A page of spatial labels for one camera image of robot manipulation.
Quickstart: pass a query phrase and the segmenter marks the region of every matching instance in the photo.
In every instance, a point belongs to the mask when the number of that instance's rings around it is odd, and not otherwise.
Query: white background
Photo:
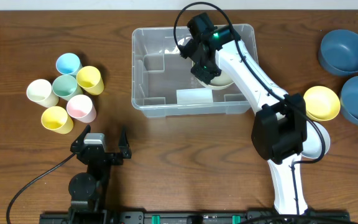
[[[0,10],[177,10],[197,0],[0,0]],[[206,0],[222,9],[358,9],[358,0]],[[190,9],[209,9],[194,6]]]

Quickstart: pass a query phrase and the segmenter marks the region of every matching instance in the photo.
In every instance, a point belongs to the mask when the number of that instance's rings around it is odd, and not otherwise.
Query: plastic bin
[[[258,62],[254,28],[248,24],[236,24],[234,28],[250,55]],[[186,44],[190,38],[187,27],[177,27],[179,44]],[[191,59],[183,59],[179,55],[172,27],[136,29],[132,33],[134,108],[141,110],[148,118],[185,114],[240,114],[250,108],[235,83],[223,90],[211,90],[212,97],[208,100],[178,100],[177,90],[204,88],[191,74],[190,68]]]

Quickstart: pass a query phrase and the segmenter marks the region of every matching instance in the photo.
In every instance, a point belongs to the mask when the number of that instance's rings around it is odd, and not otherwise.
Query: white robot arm
[[[255,74],[259,76],[259,78],[269,88],[271,88],[276,95],[284,98],[283,96],[287,94],[287,92],[269,79],[269,77],[249,55],[242,40],[239,41],[239,46],[243,56],[245,56],[248,64],[253,69]],[[262,105],[264,104],[274,105],[275,103],[278,103],[278,100],[268,94],[267,90],[263,88],[263,86],[255,79],[253,74],[251,74],[249,69],[244,65],[237,51],[234,40],[224,44],[221,50],[216,51],[215,59],[216,65],[232,78],[234,83],[247,98],[254,113],[260,111],[262,109]],[[276,115],[278,119],[283,117],[279,113]],[[311,132],[316,131],[310,124],[307,124],[307,132],[309,136]],[[321,143],[319,141],[311,141],[313,142],[306,140],[303,143],[304,150],[308,150],[308,147],[321,147]],[[295,189],[293,186],[290,166],[292,162],[300,160],[301,155],[294,154],[284,159],[280,165],[277,165],[272,160],[268,161],[275,191],[274,205],[279,214],[296,214]],[[303,197],[299,164],[295,165],[295,179],[298,192],[299,211],[302,214],[308,206]]]

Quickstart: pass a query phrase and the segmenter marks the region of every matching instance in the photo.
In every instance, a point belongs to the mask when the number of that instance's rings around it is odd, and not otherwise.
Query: brown tabletop
[[[65,52],[104,74],[105,91],[94,98],[92,132],[107,135],[116,149],[127,126],[132,159],[114,167],[109,208],[147,211],[238,211],[272,207],[274,191],[266,161],[256,153],[251,111],[239,115],[172,116],[147,119],[131,105],[131,34],[138,27],[172,26],[178,11],[0,12],[0,223],[7,205],[26,183],[70,155],[85,127],[75,121],[66,135],[44,129],[45,110],[29,101],[27,85],[60,74]],[[186,12],[183,26],[197,12]],[[260,66],[289,93],[324,85],[339,93],[349,77],[325,72],[319,43],[333,29],[358,33],[358,11],[228,11],[234,24],[255,29]],[[211,12],[215,24],[225,24]],[[331,148],[323,161],[302,165],[303,192],[315,209],[343,209],[358,222],[358,126],[341,115],[323,123]],[[44,211],[67,211],[68,183],[86,166],[76,159],[27,189],[12,208],[13,223],[38,223]]]

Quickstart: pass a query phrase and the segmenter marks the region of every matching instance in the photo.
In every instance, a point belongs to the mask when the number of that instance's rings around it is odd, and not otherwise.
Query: black cable
[[[61,167],[62,165],[64,165],[67,161],[69,161],[73,156],[75,156],[75,153],[71,154],[69,157],[67,157],[65,160],[63,160],[61,163],[57,164],[55,167],[53,167],[52,169],[44,172],[43,174],[39,175],[37,178],[35,178],[34,180],[31,180],[28,184],[26,184],[18,193],[16,193],[15,197],[12,198],[11,202],[9,203],[7,210],[6,210],[6,222],[7,224],[11,224],[11,218],[9,217],[10,213],[11,213],[11,208],[13,206],[13,203],[15,202],[15,200],[18,198],[18,196],[23,193],[23,191],[25,189],[27,189],[28,187],[30,187],[32,184],[34,184],[37,180],[41,179],[42,177],[45,177],[46,175],[48,175],[49,173],[51,173],[52,171],[54,171],[55,169]]]
[[[283,220],[283,219],[292,219],[292,220],[308,220],[308,221],[316,221],[316,222],[322,222],[326,224],[357,224],[355,222],[349,222],[344,220],[336,220],[332,218],[325,218],[325,217],[311,217],[311,216],[305,216],[305,215],[271,215],[267,217],[256,217],[251,218],[246,221],[240,222],[238,224],[250,224],[255,223],[259,221],[266,221],[266,220]]]
[[[238,43],[238,40],[235,38],[235,30],[233,28],[233,24],[231,23],[229,17],[226,15],[226,13],[220,9],[219,7],[215,6],[214,4],[211,4],[211,3],[208,3],[208,2],[194,2],[194,3],[191,3],[187,6],[185,6],[178,14],[178,17],[177,19],[175,20],[175,23],[173,25],[173,39],[178,47],[178,50],[180,51],[181,48],[180,48],[180,45],[178,44],[178,41],[177,41],[177,33],[176,33],[176,29],[177,29],[177,25],[178,25],[178,21],[179,21],[179,18],[180,16],[183,14],[183,12],[188,9],[189,7],[191,6],[195,6],[195,5],[198,5],[198,4],[204,4],[204,5],[207,5],[207,6],[211,6],[213,8],[215,8],[216,10],[218,10],[223,16],[224,18],[226,19],[227,23],[229,24],[229,29],[230,29],[230,33],[232,34],[233,36],[233,39],[236,43],[236,48],[237,48],[237,51],[239,53],[239,56],[241,58],[241,60],[244,62],[244,64],[246,65],[246,67],[248,68],[248,70],[251,72],[251,74],[254,76],[254,78],[263,86],[263,88],[268,92],[269,95],[272,95],[274,98],[276,98],[279,102],[283,103],[285,106],[288,106],[289,108],[291,108],[293,111],[295,111],[296,113],[298,113],[302,118],[304,118],[307,122],[310,123],[310,125],[312,125],[312,127],[316,130],[317,132],[317,135],[318,137],[320,138],[320,141],[321,141],[321,154],[320,156],[317,158],[317,159],[314,159],[314,160],[311,160],[311,161],[295,161],[295,162],[292,162],[291,166],[290,166],[290,169],[292,171],[292,179],[293,179],[293,186],[294,186],[294,191],[295,191],[295,203],[296,203],[296,213],[299,215],[300,214],[300,211],[299,211],[299,203],[298,203],[298,191],[297,191],[297,187],[296,187],[296,180],[295,180],[295,165],[296,164],[313,164],[313,163],[316,163],[318,161],[320,161],[324,155],[325,155],[325,152],[326,152],[326,145],[325,145],[325,141],[324,141],[324,137],[323,135],[321,134],[321,131],[318,129],[317,125],[314,124],[314,122],[312,122],[312,120],[310,120],[302,111],[300,111],[296,106],[292,105],[290,102],[288,102],[287,100],[279,97],[278,95],[276,95],[274,93],[274,91],[272,89],[270,89],[256,74],[255,72],[253,71],[253,69],[250,67],[250,65],[248,64],[246,58],[243,56],[242,52],[241,52],[241,49],[240,49],[240,46],[239,46],[239,43]]]

